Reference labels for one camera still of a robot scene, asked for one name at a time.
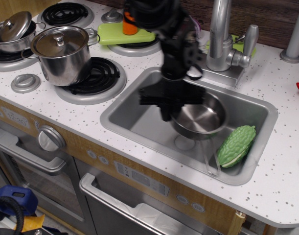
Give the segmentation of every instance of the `blue object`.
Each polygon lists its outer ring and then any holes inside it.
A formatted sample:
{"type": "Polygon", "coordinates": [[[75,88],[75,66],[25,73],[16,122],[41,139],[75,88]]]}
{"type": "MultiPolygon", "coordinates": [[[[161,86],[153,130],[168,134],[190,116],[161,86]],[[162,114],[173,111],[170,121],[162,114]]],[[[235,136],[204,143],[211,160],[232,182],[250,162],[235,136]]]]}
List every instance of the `blue object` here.
{"type": "MultiPolygon", "coordinates": [[[[6,185],[0,188],[0,197],[12,197],[23,210],[23,215],[33,215],[38,205],[38,199],[28,188],[6,185]]],[[[16,215],[10,208],[0,204],[0,212],[7,215],[16,215]]]]}

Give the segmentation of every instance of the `green vegetable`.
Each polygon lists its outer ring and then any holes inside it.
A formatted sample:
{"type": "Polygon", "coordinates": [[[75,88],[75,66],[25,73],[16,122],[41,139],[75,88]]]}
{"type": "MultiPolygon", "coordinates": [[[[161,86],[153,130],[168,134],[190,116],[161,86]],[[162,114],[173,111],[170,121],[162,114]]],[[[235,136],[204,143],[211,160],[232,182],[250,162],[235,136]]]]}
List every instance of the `green vegetable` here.
{"type": "Polygon", "coordinates": [[[255,126],[237,127],[218,150],[218,160],[222,167],[228,168],[242,160],[249,151],[256,136],[255,126]]]}

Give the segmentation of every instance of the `sink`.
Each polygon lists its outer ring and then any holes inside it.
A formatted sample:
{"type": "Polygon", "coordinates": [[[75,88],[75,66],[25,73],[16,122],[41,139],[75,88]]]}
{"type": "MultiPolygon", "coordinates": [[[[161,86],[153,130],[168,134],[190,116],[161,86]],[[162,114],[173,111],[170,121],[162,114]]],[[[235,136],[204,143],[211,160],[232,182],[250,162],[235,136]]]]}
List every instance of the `sink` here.
{"type": "Polygon", "coordinates": [[[253,175],[262,152],[268,142],[277,120],[277,109],[270,103],[247,95],[239,94],[203,81],[191,81],[203,86],[207,92],[217,96],[226,107],[228,123],[210,140],[202,141],[203,152],[195,141],[180,136],[169,122],[161,118],[156,105],[140,105],[138,90],[158,82],[160,68],[146,69],[101,115],[101,124],[108,130],[152,148],[188,167],[201,171],[226,184],[241,185],[253,175]],[[230,168],[222,168],[215,176],[208,172],[204,160],[206,155],[210,172],[216,171],[213,152],[237,127],[255,126],[256,137],[247,156],[230,168]]]}

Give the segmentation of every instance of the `speckled white countertop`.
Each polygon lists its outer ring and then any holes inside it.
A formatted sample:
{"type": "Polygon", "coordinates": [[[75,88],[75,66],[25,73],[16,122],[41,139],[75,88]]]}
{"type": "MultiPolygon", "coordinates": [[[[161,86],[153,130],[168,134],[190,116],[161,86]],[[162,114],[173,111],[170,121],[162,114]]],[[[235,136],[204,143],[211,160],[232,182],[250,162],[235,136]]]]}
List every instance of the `speckled white countertop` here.
{"type": "MultiPolygon", "coordinates": [[[[95,29],[101,24],[101,16],[110,9],[84,0],[75,2],[85,4],[96,14],[88,26],[95,29]]],[[[206,42],[208,33],[202,31],[200,39],[201,43],[206,42]]],[[[265,100],[278,109],[278,119],[258,167],[250,181],[240,186],[224,184],[106,130],[100,124],[100,115],[118,96],[97,105],[69,104],[60,99],[54,86],[45,80],[38,63],[22,70],[0,72],[0,98],[258,220],[279,228],[299,227],[299,91],[296,88],[299,64],[280,60],[281,49],[264,45],[256,48],[250,67],[236,87],[203,78],[217,86],[265,100]],[[38,75],[42,80],[40,87],[26,94],[14,93],[10,83],[23,73],[38,75]]],[[[126,87],[145,69],[159,66],[162,62],[161,52],[146,57],[124,57],[102,45],[91,46],[90,52],[91,56],[120,63],[127,74],[126,87]]]]}

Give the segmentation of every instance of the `dishwasher handle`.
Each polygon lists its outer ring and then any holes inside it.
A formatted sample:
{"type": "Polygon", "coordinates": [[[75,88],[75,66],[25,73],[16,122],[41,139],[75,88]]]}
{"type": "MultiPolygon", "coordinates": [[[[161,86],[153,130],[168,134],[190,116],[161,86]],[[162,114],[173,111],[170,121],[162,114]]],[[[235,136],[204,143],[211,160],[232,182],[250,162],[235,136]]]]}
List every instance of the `dishwasher handle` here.
{"type": "Polygon", "coordinates": [[[63,172],[67,163],[61,158],[55,157],[50,162],[47,162],[38,156],[17,146],[19,138],[6,132],[0,128],[0,150],[6,154],[11,155],[17,160],[20,160],[47,175],[55,176],[63,172]]]}
{"type": "Polygon", "coordinates": [[[199,232],[171,218],[148,204],[140,203],[132,208],[114,197],[96,188],[96,178],[86,173],[80,180],[80,189],[87,196],[104,204],[127,219],[150,230],[157,235],[201,235],[199,232]]]}

